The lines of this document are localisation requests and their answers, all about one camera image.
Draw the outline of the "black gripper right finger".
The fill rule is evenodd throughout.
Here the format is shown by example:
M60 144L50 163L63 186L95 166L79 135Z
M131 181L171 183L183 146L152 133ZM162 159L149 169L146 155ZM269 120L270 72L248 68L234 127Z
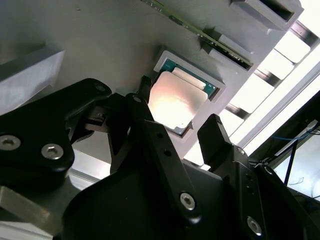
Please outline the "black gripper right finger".
M320 229L269 166L250 166L212 114L197 132L204 163L223 182L223 240L318 240Z

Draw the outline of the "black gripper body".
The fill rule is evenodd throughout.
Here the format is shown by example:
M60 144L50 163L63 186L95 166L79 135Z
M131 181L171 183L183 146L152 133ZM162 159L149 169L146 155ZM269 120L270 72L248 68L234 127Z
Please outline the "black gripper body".
M161 149L86 188L63 216L63 240L226 240L239 232L220 175Z

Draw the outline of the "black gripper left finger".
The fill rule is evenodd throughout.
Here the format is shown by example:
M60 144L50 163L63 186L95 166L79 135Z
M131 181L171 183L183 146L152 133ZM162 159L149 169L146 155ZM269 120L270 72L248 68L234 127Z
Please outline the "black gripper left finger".
M60 187L75 160L72 144L94 131L109 136L112 174L140 165L132 155L176 152L142 93L121 96L86 78L1 116L1 184L41 192Z

